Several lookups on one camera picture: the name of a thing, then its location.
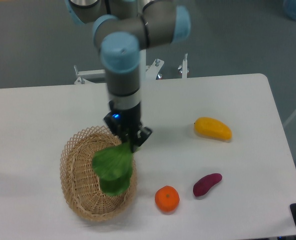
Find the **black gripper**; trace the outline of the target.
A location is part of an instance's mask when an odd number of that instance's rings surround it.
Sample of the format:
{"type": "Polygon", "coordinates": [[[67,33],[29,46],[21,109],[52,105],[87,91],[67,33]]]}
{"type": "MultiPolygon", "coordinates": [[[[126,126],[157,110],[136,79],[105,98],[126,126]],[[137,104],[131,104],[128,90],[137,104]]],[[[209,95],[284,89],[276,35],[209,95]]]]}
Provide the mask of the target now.
{"type": "Polygon", "coordinates": [[[130,141],[130,149],[135,153],[152,134],[152,129],[142,126],[141,103],[130,109],[117,109],[115,105],[114,101],[109,102],[110,112],[104,121],[122,143],[130,141]]]}

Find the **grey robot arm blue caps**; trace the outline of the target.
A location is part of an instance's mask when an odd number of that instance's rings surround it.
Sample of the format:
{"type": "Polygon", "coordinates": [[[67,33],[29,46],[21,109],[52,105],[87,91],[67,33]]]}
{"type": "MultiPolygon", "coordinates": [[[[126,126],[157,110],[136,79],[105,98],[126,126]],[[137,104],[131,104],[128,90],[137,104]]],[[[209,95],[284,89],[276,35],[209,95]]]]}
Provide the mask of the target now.
{"type": "Polygon", "coordinates": [[[110,131],[135,152],[152,130],[141,122],[140,53],[184,41],[191,31],[187,8],[171,0],[68,0],[71,18],[91,23],[92,41],[105,70],[110,131]]]}

